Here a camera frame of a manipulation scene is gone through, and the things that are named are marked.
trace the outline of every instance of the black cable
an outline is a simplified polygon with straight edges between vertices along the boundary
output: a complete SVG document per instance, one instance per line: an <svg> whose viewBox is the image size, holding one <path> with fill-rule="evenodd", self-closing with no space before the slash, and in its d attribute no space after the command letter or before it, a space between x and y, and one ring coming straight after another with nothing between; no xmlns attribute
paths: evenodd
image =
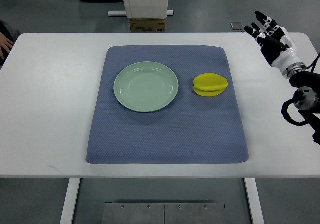
<svg viewBox="0 0 320 224"><path fill-rule="evenodd" d="M312 70L311 70L311 73L314 72L315 68L316 68L316 65L317 65L317 62L320 58L320 53L318 54L318 56L315 58L315 60L313 61L313 63L306 69L310 69L312 67Z"/></svg>
<svg viewBox="0 0 320 224"><path fill-rule="evenodd" d="M292 117L288 113L288 109L289 109L290 104L298 103L303 99L305 99L303 92L297 92L293 96L292 99L289 99L288 101L284 102L282 109L281 109L281 113L282 113L284 119L286 119L289 123L294 124L296 126L303 126L305 124L308 124L309 122L307 120L304 120L302 122L297 122L296 120L292 119Z"/></svg>

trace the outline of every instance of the white robotic hand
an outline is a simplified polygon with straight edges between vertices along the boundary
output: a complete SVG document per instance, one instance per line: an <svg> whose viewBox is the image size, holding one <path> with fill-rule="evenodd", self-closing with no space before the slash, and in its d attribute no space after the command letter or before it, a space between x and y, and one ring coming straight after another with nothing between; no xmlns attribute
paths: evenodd
<svg viewBox="0 0 320 224"><path fill-rule="evenodd" d="M306 66L297 56L297 46L288 31L263 13L256 11L255 14L263 29L252 23L253 28L246 26L244 30L258 42L267 62L287 79L304 71Z"/></svg>

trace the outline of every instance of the cardboard box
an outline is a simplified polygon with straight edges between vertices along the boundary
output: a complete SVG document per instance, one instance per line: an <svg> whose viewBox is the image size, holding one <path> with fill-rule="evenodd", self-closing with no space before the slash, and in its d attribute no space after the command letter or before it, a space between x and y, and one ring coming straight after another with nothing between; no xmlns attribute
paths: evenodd
<svg viewBox="0 0 320 224"><path fill-rule="evenodd" d="M166 18L160 19L130 19L131 33L164 33Z"/></svg>

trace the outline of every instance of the table leg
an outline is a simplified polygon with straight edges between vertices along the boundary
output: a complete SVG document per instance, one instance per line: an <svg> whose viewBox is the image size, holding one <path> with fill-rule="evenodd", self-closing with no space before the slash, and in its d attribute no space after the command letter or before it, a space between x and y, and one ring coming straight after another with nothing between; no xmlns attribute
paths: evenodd
<svg viewBox="0 0 320 224"><path fill-rule="evenodd" d="M80 178L70 178L66 191L60 224L72 224L77 203Z"/></svg>
<svg viewBox="0 0 320 224"><path fill-rule="evenodd" d="M244 179L252 224L265 224L255 178Z"/></svg>

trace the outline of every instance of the white table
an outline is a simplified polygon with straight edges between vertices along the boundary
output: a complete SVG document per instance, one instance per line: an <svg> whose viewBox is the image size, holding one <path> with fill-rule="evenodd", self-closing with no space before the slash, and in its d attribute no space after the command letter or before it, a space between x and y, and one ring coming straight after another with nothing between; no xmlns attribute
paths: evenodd
<svg viewBox="0 0 320 224"><path fill-rule="evenodd" d="M309 38L292 37L307 65ZM107 50L118 45L201 44L228 57L249 160L240 164L86 162ZM271 68L246 33L27 33L0 71L0 177L320 177L314 130L281 115L296 88ZM291 116L302 120L296 108Z"/></svg>

